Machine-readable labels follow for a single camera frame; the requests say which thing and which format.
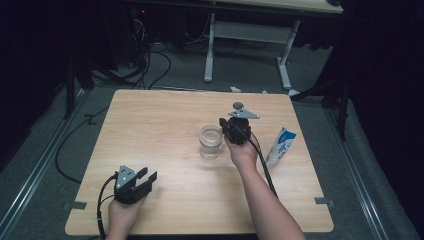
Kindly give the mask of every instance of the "desk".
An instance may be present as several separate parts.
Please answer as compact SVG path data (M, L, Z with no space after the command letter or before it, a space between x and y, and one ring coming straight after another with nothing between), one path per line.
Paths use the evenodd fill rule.
M131 234L253 233L240 176L222 146L217 159L199 155L203 126L228 119L233 102L261 115L251 120L264 155L281 127L297 133L281 162L269 169L282 203L305 232L329 232L327 205L290 98L282 94L119 90L115 93L76 201L66 224L70 235L98 234L96 205L100 188L124 164L158 172ZM263 175L258 161L258 169ZM103 196L113 193L110 184ZM102 205L108 226L107 206Z
M343 8L330 5L327 0L215 0L216 2L247 4L261 7L286 8L321 13L342 13Z

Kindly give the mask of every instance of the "hand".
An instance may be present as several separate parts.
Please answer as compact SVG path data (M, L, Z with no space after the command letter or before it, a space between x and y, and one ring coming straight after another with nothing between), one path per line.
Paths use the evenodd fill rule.
M110 202L109 231L106 239L120 240L127 238L128 233L137 220L138 211L146 200L146 197L131 205L123 204L116 200Z
M256 144L256 146L258 146L255 138L252 138L251 140L254 144ZM230 149L231 160L239 171L252 168L256 169L258 152L249 141L243 145L236 145L231 143L228 138L225 137L225 142L227 143L228 149Z

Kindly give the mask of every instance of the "dark background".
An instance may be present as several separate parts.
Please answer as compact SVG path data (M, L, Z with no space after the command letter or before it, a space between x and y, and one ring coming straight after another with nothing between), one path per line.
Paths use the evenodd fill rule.
M341 3L345 16L367 17L373 21L346 26L304 20L294 45L310 44L315 49L334 46L317 86L333 80L342 84L319 95L340 94L340 86L350 83L349 95L370 146L406 213L424 236L420 221L424 215L421 177L424 172L421 152L424 149L421 117L424 109L421 93L424 89L423 1L345 0ZM95 5L89 10L93 13L90 19L79 6L60 12L57 4L48 1L3 1L1 5L0 167L3 169L30 133L32 124L64 84L66 66L74 54L85 49L82 52L87 53L87 57L108 69L113 69L117 61L126 61L133 56L117 56L118 44L111 28L119 21L105 21L107 11L105 13ZM204 26L204 21L193 20L204 19L205 13L172 10L155 13L154 9L152 13L154 25L150 26L151 29L160 28L161 37L180 47L187 40L185 32L201 29L194 22ZM95 27L87 25L96 30L81 27L73 32L76 31L75 25L83 26L87 21L96 24ZM87 37L87 33L81 33L83 30L95 34ZM69 39L67 34L87 39ZM111 37L106 42L95 39L102 35ZM352 63L352 55L358 51L364 51L365 57L359 64ZM341 79L348 64L358 67L350 79Z

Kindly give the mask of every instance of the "black cable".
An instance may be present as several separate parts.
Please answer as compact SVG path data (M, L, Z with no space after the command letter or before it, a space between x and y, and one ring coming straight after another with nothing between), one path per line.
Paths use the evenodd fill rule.
M205 38L205 39L202 39L202 40L198 40L197 42L192 42L192 43L186 43L186 47L188 47L188 48L190 48L190 49L193 49L193 50L203 50L203 49L206 49L208 46L209 46L209 44L206 42L206 43L203 43L205 40L208 40L208 38ZM201 47L193 47L192 45L201 45Z
M253 141L252 141L250 138L248 138L248 137L247 137L247 136L243 133L243 131L241 131L241 130L240 130L240 128L238 128L235 124L233 124L233 126L234 126L234 127L237 129L237 131L239 131L239 132L240 132L240 133L244 136L244 138L246 138L246 139L250 142L250 144L252 144L252 146L255 148L256 152L257 152L257 153L258 153L258 155L259 155L259 158L261 159L262 167L263 167L263 169L264 169L264 173L265 173L266 180L267 180L267 182L268 182L268 186L269 186L269 188L271 189L271 191L274 193L275 197L277 197L277 198L278 198L277 191L275 191L275 187L274 187L274 184L272 183L271 175L269 175L268 167L266 166L265 159L264 159L264 157L263 157L263 155L262 155L262 150L260 149L259 141L258 141L258 139L256 138L255 134L253 134L253 132L251 132L251 133L252 133L252 135L253 135L253 137L255 138L256 142L258 143L258 146L256 146L256 144L255 144L255 143L253 143Z
M220 53L220 54L229 54L229 53L235 52L240 46L240 41L222 41L222 42L224 42L224 43L229 42L230 44L228 44L227 46L230 46L232 44L232 42L235 42L235 44L234 44L235 46L233 47L233 49L231 49L229 51L220 51L216 47L214 47L213 49L214 49L215 52Z
M255 45L253 45L253 44L248 44L248 43L245 41L245 42L241 42L241 43L240 43L240 45L241 45L241 46L244 46L244 47L253 48L253 49L265 49L265 48L267 48L267 47L271 47L271 46L275 45L275 43L266 42L266 43L263 43L263 45L262 45L262 46L255 46Z
M100 204L103 204L104 201L108 200L111 197L115 197L115 195L110 195L109 197L104 198Z
M109 184L109 182L114 180L114 179L117 179L117 178L118 178L118 172L115 172L115 174L113 176L111 176L108 180L106 180L106 182L102 186L102 189L100 190L99 199L97 201L97 225L99 227L101 239L106 239L106 233L105 233L105 229L103 227L102 211L100 210L100 207L102 206L102 203L103 203L103 201L102 201L103 192L104 192L106 186Z
M156 78L149 86L149 88L147 90L150 90L153 86L153 84L155 84L157 81L159 81L163 76L165 76L165 74L167 74L169 72L169 69L171 69L171 59L169 59L169 57L167 57L165 54L160 53L160 52L156 52L156 54L162 55L163 57L165 57L168 60L168 68L166 69L166 71L158 78Z
M150 55L151 55L151 48L152 45L149 45L149 48L147 49L147 66L144 69L143 73L141 74L141 76L137 79L137 81L135 82L134 86L132 87L132 89L134 89L137 84L139 84L138 89L140 89L140 85L141 83L143 84L143 89L146 89L146 86L144 85L144 76L147 74L147 71L149 71L150 68Z
M60 153L60 151L61 151L61 149L62 149L62 147L63 147L63 145L66 143L66 141L69 139L69 137L76 131L76 130L78 130L82 125L84 125L84 124L86 124L87 122L89 122L93 117L96 117L97 115L99 115L100 113L102 113L102 112L104 112L106 109L108 109L109 107L106 107L106 108L104 108L104 109L102 109L101 111L99 111L98 113L96 113L96 114L94 114L94 115L92 115L90 118L88 118L87 120L85 120L85 121L83 121L83 122L81 122L80 124L78 124L78 126L76 126L71 132L69 132L68 133L68 135L63 139L63 141L60 143L60 145L59 145L59 147L58 147L58 149L57 149L57 151L56 151L56 155L55 155L55 166L56 166L56 169L57 169L57 171L60 173L60 175L62 175L63 177L65 177L65 178L67 178L67 179L69 179L69 180L71 180L72 182L75 182L75 183L78 183L78 184L81 184L81 181L80 180L77 180L77 179L75 179L75 178L72 178L72 177L70 177L70 176L68 176L67 174L65 174L63 171L62 171L62 169L60 168L60 166L59 166L59 153Z

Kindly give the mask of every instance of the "black wire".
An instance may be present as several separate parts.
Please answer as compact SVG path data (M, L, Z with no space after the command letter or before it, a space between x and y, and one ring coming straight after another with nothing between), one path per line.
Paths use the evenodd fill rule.
M258 139L256 138L256 135L255 135L255 134L253 134L253 132L252 132L252 131L250 131L250 133L253 135L253 137L255 138L256 142L258 143L259 151L260 151L260 152L261 152L261 154L262 154L262 149L261 149L261 146L259 145L259 141L258 141Z
M193 41L190 41L190 42L186 42L186 43L184 43L184 45L185 46L187 46L187 47L189 47L189 48L191 48L191 49L196 49L196 50L199 50L199 49L204 49L204 48L206 48L208 45L206 44L203 44L204 46L202 47L202 48L194 48L194 47L191 47L190 46L190 44L196 44L196 43L200 43L200 42L203 42L203 41L205 41L205 40L208 40L209 39L209 37L204 37L204 35L205 35L205 33L206 33L206 31L208 30L208 26L210 26L210 24L209 24L209 21L210 21L210 19L211 19L211 14L209 13L208 14L208 17L206 18L206 23L205 23L205 27L203 28L203 32L200 34L200 36L199 37L197 37L197 38L195 38L195 39L193 39Z
M106 239L105 229L103 227L102 211L100 210L100 207L102 206L102 203L104 201L104 200L102 201L102 196L103 196L103 192L104 192L106 186L109 184L109 182L114 180L114 179L117 179L117 178L118 178L118 172L115 172L115 174L113 176L111 176L108 180L106 180L106 182L102 186L102 189L100 190L99 198L97 200L97 225L99 227L100 237L102 239Z
M266 42L266 43L262 43L261 46L255 46L253 44L248 44L246 41L242 41L240 43L240 45L243 46L243 47L249 47L249 48L254 48L254 49L264 49L264 48L271 47L271 46L275 45L275 43Z
M186 43L185 46L193 50L203 50L203 49L206 49L209 45L208 43L203 43L205 40L208 40L208 38L198 40L192 43ZM201 45L201 47L193 47L192 45Z
M68 135L63 139L63 141L60 143L57 151L56 151L56 155L55 155L55 166L57 171L65 178L71 180L72 182L81 184L80 180L77 180L75 178L72 178L70 176L68 176L67 174L65 174L62 169L59 166L59 153L62 150L63 145L66 143L66 141L69 139L69 137L76 131L78 130L82 125L86 124L88 121L90 121L93 117L96 117L97 115L99 115L100 113L104 112L106 109L108 109L109 107L106 107L104 109L102 109L101 111L99 111L98 113L94 114L93 116L91 116L89 119L81 122L80 124L78 124L78 126L76 126L71 132L68 133Z
M256 136L255 136L254 134L253 134L253 136L255 137L256 142L258 143L258 146L259 146L258 139L256 138ZM271 189L271 191L274 193L275 197L277 197L277 198L278 198L277 191L275 190L274 184L272 183L271 175L269 174L268 167L266 166L265 159L264 159L264 157L263 157L263 155L262 155L262 150L258 150L258 149L256 148L255 144L252 142L252 140L248 139L248 141L249 141L249 142L253 145L253 147L254 147L254 148L256 149L256 151L258 152L258 154L259 154L259 158L261 159L262 167L263 167L263 169L264 169L264 173L265 173L266 180L268 181L269 188L270 188L270 189Z
M108 200L111 197L115 197L115 195L110 195L109 197L104 198L100 204L103 204L104 201Z
M229 42L230 44L228 44L227 46L230 46L231 44L233 44L233 42L234 41L222 41L222 42ZM233 47L233 49L231 49L231 50L229 50L229 51L220 51L220 50L218 50L217 48L213 48L214 49L214 51L215 52L217 52L217 53L221 53L221 54L229 54L229 53L232 53L232 52L234 52L234 51L236 51L238 48L239 48L239 46L240 46L240 41L235 41L235 44L234 44L234 47Z
M149 88L147 90L150 90L153 86L153 84L155 84L157 81L159 81L163 76L165 76L165 74L167 74L169 72L169 69L171 69L171 59L169 59L169 57L167 57L165 54L160 53L160 52L156 52L156 54L162 55L163 57L165 57L168 60L168 68L166 69L166 71L158 78L156 78L149 86Z
M152 45L150 44L148 49L147 49L147 63L146 63L146 68L144 69L143 73L141 74L141 76L137 79L137 81L134 83L134 86L132 87L132 89L134 89L137 85L138 89L140 89L141 84L143 84L143 89L146 89L146 86L144 85L144 76L147 74L147 72L149 71L150 68L150 55L151 55L151 49L152 49Z

